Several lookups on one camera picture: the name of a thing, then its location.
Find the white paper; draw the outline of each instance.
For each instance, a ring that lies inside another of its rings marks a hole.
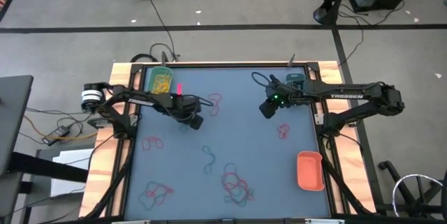
[[[73,161],[82,160],[73,164],[68,164],[73,167],[78,167],[82,169],[87,169],[89,165],[88,158],[90,157],[93,149],[83,149],[83,150],[74,150],[74,151],[61,151],[59,157],[54,157],[53,162],[58,163],[72,163]],[[81,193],[84,189],[81,190],[85,186],[85,183],[81,182],[73,182],[73,181],[65,181],[62,179],[51,179],[51,197],[63,195],[67,193]]]

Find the green container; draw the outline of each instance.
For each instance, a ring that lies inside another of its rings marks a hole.
[[[146,90],[153,94],[168,93],[173,81],[173,70],[165,67],[153,67]]]

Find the wooden table frame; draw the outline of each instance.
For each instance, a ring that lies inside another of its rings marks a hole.
[[[296,61],[295,64],[307,64],[308,74],[312,79],[321,79],[328,84],[340,84],[342,83],[342,77],[340,75],[338,65],[336,61],[318,61],[318,62],[305,62]],[[130,85],[129,80],[134,79],[133,87],[135,89],[140,88],[140,81],[142,76],[139,72],[140,65],[145,66],[159,66],[159,63],[125,63],[114,64],[112,68],[112,74],[110,76],[110,84],[123,84],[125,86]],[[259,61],[259,62],[184,62],[184,63],[169,63],[173,68],[179,68],[182,66],[237,66],[241,65],[258,65],[265,64],[272,67],[285,67],[287,62],[285,61]],[[317,103],[314,108],[319,114],[324,112],[336,112],[340,113],[349,109],[347,100],[327,100],[325,103]],[[124,103],[116,104],[115,109],[119,112],[133,113],[135,106],[130,105],[125,108]],[[352,137],[357,140],[357,134],[355,128],[349,128],[345,126],[342,134]],[[104,128],[98,131],[95,147],[104,142],[108,137],[113,134],[111,128]],[[335,138],[336,148],[332,151],[326,150],[328,156],[332,159],[332,163],[335,168],[338,168],[342,172],[343,179],[346,185],[351,189],[353,194],[360,200],[360,202],[370,211],[375,212],[374,201],[369,187],[367,173],[365,170],[364,160],[359,149],[359,145],[345,137]],[[129,150],[128,142],[118,142],[116,139],[107,141],[103,146],[95,151],[91,160],[91,167],[89,176],[85,186],[85,194],[82,199],[82,206],[79,216],[87,215],[95,206],[95,204],[101,199],[107,187],[110,185],[112,174],[116,173],[120,165],[124,163]],[[330,206],[331,212],[334,213],[355,213],[352,206],[350,206],[346,200],[340,197],[337,184],[330,178],[330,185],[326,185],[328,190],[332,191],[334,206]],[[124,184],[127,183],[124,179],[119,188],[116,190],[113,198],[113,203],[109,204],[107,213],[111,216],[118,216],[123,213],[124,205],[123,199],[126,198],[126,190],[123,190]]]

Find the chair wheel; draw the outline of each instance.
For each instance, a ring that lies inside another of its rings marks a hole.
[[[384,161],[384,162],[380,162],[380,163],[377,165],[377,167],[378,167],[380,170],[386,170],[385,161]]]

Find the wooden plank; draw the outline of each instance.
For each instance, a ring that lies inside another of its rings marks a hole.
[[[206,64],[216,62],[184,62],[175,63],[176,65],[185,64]],[[269,61],[268,63],[278,63],[277,61]],[[342,77],[337,66],[336,61],[320,61],[321,77],[324,82],[329,84],[342,83]],[[110,76],[109,83],[111,84],[123,84],[129,83],[131,71],[131,64],[114,64],[112,69],[112,75]],[[349,109],[349,104],[346,100],[328,100],[328,107],[331,112],[342,112]],[[124,105],[116,105],[115,107],[119,112],[122,112]],[[354,128],[343,128],[342,133],[348,135],[357,140],[356,131]],[[112,129],[101,129],[98,132],[96,138],[96,144],[102,143],[107,137],[112,135]],[[372,200],[372,194],[369,189],[369,184],[366,176],[366,170],[363,163],[363,159],[356,143],[345,137],[336,137],[335,139],[339,159],[342,167],[344,180],[348,187],[353,191],[354,195],[364,204],[364,206],[370,211],[375,211],[374,202]],[[128,143],[125,144],[122,156],[122,163],[127,155]],[[100,147],[94,154],[91,161],[91,169],[89,171],[89,177],[87,179],[87,185],[85,188],[84,198],[82,200],[82,206],[79,216],[88,214],[94,207],[94,205],[101,199],[105,190],[110,185],[110,179],[112,176],[113,161],[115,160],[117,148],[117,140],[113,139],[108,141],[102,147]],[[338,188],[335,183],[333,184],[335,199],[337,201],[337,210],[342,212],[340,196]],[[119,204],[121,202],[122,186],[117,189],[116,196],[114,198],[114,208],[112,213],[117,215],[119,212]]]
[[[336,61],[319,62],[321,79],[328,84],[341,84],[342,76],[338,69]],[[347,100],[327,100],[329,112],[340,113],[348,110],[349,103]],[[343,127],[342,134],[352,137],[357,140],[357,132],[355,128],[348,126]],[[365,164],[360,152],[358,144],[354,143],[343,136],[335,138],[337,151],[339,155],[340,165],[342,167],[343,180],[351,189],[353,194],[360,200],[360,202],[370,211],[375,212],[374,201],[372,199],[371,189],[366,174]]]

